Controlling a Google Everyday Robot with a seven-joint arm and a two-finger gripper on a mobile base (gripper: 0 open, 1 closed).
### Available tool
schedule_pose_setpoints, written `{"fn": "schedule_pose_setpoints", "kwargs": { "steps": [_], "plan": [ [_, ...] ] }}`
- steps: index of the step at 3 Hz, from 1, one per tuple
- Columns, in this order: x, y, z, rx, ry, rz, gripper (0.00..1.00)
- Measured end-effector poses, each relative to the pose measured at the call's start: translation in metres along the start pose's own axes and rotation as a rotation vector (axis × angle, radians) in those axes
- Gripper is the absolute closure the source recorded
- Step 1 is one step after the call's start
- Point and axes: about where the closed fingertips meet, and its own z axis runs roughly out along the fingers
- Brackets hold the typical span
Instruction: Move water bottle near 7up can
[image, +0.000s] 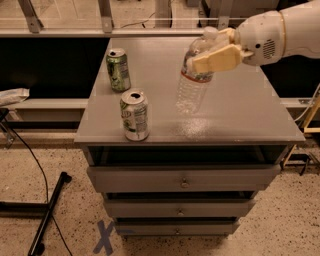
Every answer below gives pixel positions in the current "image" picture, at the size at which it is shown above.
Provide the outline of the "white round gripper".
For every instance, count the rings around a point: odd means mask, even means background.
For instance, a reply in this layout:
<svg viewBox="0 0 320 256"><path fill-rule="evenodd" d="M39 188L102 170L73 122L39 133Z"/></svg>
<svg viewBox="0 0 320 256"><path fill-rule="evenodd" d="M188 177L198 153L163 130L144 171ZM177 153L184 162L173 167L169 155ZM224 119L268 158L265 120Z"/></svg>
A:
<svg viewBox="0 0 320 256"><path fill-rule="evenodd" d="M237 45L231 44L234 38ZM284 52L283 16L277 11L252 16L242 22L236 30L219 30L215 41L227 42L230 45L189 58L187 67L190 72L228 71L242 62L253 66L275 63L281 59Z"/></svg>

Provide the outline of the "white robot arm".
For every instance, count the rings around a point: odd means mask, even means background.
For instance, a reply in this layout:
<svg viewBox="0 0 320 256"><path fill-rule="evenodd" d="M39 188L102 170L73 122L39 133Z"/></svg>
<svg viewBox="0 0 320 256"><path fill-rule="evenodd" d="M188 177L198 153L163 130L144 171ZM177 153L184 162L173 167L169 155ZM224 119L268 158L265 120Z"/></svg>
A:
<svg viewBox="0 0 320 256"><path fill-rule="evenodd" d="M214 42L187 61L190 71L226 71L241 63L261 66L293 55L319 59L320 0L252 16L235 29L215 31Z"/></svg>

